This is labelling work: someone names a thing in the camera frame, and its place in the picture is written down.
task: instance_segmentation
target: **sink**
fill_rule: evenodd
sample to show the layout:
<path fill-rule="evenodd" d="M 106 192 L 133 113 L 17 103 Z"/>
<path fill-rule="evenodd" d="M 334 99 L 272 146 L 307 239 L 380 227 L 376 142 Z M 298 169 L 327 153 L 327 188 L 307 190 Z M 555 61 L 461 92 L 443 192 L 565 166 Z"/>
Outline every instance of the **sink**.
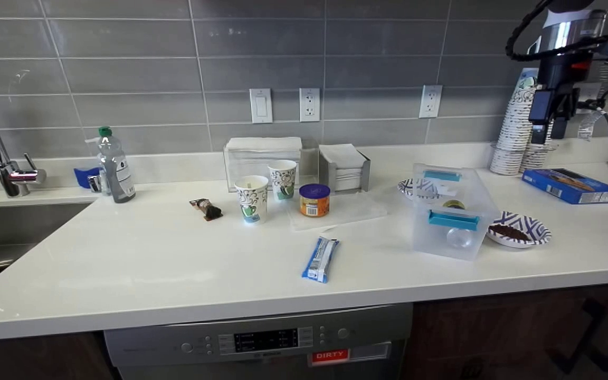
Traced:
<path fill-rule="evenodd" d="M 84 207 L 88 204 L 0 207 L 0 273 Z"/>

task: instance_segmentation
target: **cabinet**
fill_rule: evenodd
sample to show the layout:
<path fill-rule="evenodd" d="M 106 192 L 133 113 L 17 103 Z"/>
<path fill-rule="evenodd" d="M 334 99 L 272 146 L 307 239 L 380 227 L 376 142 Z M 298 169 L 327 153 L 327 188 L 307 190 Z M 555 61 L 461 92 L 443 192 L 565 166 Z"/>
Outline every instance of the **cabinet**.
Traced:
<path fill-rule="evenodd" d="M 102 336 L 72 335 L 0 340 L 0 380 L 111 380 Z"/>
<path fill-rule="evenodd" d="M 608 380 L 608 285 L 413 304 L 403 380 Z"/>

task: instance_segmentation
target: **water bottle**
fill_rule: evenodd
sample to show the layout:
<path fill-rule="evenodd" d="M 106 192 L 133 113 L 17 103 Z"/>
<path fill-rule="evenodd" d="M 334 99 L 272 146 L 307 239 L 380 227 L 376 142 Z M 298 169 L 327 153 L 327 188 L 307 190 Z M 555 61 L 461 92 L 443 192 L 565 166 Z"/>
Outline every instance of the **water bottle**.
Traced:
<path fill-rule="evenodd" d="M 133 178 L 129 172 L 126 155 L 109 128 L 100 128 L 96 158 L 102 166 L 103 184 L 107 187 L 113 204 L 126 204 L 136 198 Z"/>

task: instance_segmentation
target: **wall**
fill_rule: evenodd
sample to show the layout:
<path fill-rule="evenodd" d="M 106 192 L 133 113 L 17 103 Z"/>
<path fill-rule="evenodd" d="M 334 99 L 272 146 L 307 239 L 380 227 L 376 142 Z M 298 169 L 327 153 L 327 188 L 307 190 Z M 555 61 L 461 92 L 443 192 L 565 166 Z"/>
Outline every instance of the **wall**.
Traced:
<path fill-rule="evenodd" d="M 130 155 L 492 142 L 522 69 L 502 45 L 535 3 L 0 0 L 0 130 L 32 156 L 87 156 L 96 126 Z M 415 117 L 425 83 L 445 87 L 435 120 Z M 272 126 L 248 122 L 248 87 L 272 90 Z M 322 90 L 321 122 L 298 122 L 300 87 Z"/>

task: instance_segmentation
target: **electrical outlet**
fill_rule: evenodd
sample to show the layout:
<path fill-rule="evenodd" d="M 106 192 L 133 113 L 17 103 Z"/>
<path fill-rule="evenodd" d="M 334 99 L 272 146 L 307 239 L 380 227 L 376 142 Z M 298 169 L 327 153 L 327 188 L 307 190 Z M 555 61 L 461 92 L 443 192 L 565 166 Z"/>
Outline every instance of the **electrical outlet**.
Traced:
<path fill-rule="evenodd" d="M 419 111 L 418 111 L 419 119 L 435 119 L 438 114 L 442 93 L 443 93 L 442 84 L 425 84 L 422 87 L 422 101 L 419 101 Z"/>
<path fill-rule="evenodd" d="M 300 90 L 300 120 L 321 120 L 318 90 Z"/>
<path fill-rule="evenodd" d="M 272 122 L 270 90 L 248 90 L 248 113 L 254 122 Z"/>

